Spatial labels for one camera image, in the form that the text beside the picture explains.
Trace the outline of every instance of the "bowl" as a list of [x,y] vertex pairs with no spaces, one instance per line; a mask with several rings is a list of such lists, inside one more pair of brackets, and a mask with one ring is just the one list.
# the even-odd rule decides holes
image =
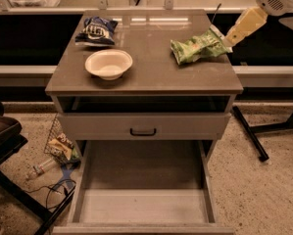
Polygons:
[[122,76],[133,64],[132,58],[125,51],[103,50],[90,55],[85,68],[91,74],[105,80],[115,80]]

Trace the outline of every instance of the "clear bottle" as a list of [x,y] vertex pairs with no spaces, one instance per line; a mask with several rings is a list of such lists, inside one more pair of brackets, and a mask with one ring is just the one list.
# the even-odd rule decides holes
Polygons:
[[58,166],[58,163],[52,158],[44,161],[43,163],[34,165],[32,167],[32,170],[29,171],[28,174],[26,175],[26,180],[35,179],[55,166]]

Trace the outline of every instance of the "speckled floor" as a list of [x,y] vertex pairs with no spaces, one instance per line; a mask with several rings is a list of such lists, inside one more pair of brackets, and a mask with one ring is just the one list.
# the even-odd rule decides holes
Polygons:
[[[250,124],[285,121],[293,103],[238,104]],[[32,165],[46,159],[44,149],[56,111],[52,104],[5,104],[6,116],[18,119],[28,143],[0,166],[26,191],[56,183],[62,176],[54,167],[41,177],[26,181]],[[219,223],[233,227],[237,235],[293,235],[293,130],[262,134],[260,140],[270,159],[261,163],[258,153],[235,117],[229,121],[222,139],[209,161]],[[48,189],[31,193],[45,204]],[[61,197],[53,195],[47,205]],[[65,225],[69,207],[55,225]],[[30,235],[40,220],[0,187],[0,226],[7,235]]]

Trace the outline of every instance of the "drawer handle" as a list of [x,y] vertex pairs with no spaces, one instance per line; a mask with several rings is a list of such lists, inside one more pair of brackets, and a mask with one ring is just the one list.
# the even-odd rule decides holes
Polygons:
[[157,132],[157,129],[154,128],[153,132],[152,133],[141,133],[141,132],[134,132],[134,130],[131,128],[129,130],[129,133],[132,135],[132,136],[143,136],[143,137],[150,137],[150,136],[155,136],[156,135],[156,132]]

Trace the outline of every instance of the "closed drawer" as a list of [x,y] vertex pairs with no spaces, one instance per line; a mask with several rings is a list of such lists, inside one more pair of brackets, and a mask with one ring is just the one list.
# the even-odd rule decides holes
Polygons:
[[73,140],[220,139],[230,114],[64,114]]
[[53,234],[233,234],[217,224],[200,141],[88,141],[78,173]]

